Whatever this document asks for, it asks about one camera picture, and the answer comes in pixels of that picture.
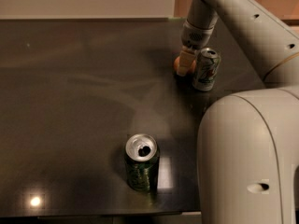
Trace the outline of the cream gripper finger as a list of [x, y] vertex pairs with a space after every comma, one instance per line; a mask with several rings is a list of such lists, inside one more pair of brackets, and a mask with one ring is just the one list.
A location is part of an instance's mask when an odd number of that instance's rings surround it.
[[176, 59], [177, 75], [185, 77], [194, 73], [195, 70], [195, 51], [192, 49], [183, 49]]

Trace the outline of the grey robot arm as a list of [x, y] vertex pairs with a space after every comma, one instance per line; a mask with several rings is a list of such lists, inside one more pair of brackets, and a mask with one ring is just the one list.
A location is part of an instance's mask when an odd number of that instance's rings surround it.
[[181, 55], [222, 20], [264, 89], [215, 102], [197, 137], [203, 224], [296, 224], [299, 168], [298, 35], [254, 0], [193, 0]]

